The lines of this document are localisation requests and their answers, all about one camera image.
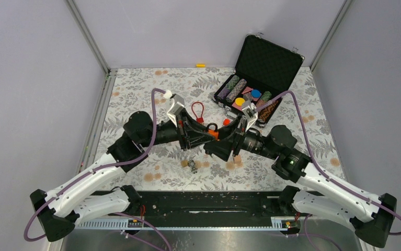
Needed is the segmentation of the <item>orange black padlock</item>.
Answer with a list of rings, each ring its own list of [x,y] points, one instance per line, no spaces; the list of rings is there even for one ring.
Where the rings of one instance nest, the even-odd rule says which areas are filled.
[[[209,123],[207,125],[207,133],[212,135],[216,140],[219,139],[219,127],[216,123]]]

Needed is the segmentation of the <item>red cable padlock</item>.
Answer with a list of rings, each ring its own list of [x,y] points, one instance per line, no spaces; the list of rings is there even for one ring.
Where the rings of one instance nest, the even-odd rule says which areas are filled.
[[[200,101],[195,101],[191,105],[191,111],[195,117],[196,122],[204,124],[204,104]]]

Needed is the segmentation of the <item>small brass padlock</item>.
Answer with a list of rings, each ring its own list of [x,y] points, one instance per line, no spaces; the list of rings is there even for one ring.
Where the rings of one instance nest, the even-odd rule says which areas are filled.
[[[183,161],[181,161],[181,166],[182,167],[188,167],[190,165],[190,161],[189,160],[183,160]]]

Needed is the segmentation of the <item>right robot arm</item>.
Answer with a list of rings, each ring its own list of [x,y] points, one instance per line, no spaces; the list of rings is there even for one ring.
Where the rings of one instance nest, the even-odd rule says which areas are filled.
[[[284,125],[274,126],[269,134],[246,127],[244,119],[235,120],[218,130],[218,138],[204,145],[208,154],[226,161],[240,151],[248,151],[274,160],[272,169],[291,181],[323,195],[316,199],[308,192],[288,186],[278,202],[281,213],[307,213],[341,224],[364,242],[383,248],[391,235],[397,199],[385,193],[367,192],[321,167],[311,153],[295,148],[297,139]]]

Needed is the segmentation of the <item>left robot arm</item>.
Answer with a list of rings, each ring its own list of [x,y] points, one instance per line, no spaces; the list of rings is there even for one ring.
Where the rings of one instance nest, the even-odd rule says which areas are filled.
[[[102,196],[93,196],[103,184],[138,166],[153,146],[179,142],[190,149],[219,138],[215,123],[202,125],[181,108],[166,122],[157,124],[156,115],[145,111],[133,113],[123,126],[124,133],[107,152],[66,183],[49,191],[36,190],[30,195],[37,218],[49,242],[69,235],[81,223],[108,214],[139,212],[140,196],[126,185]]]

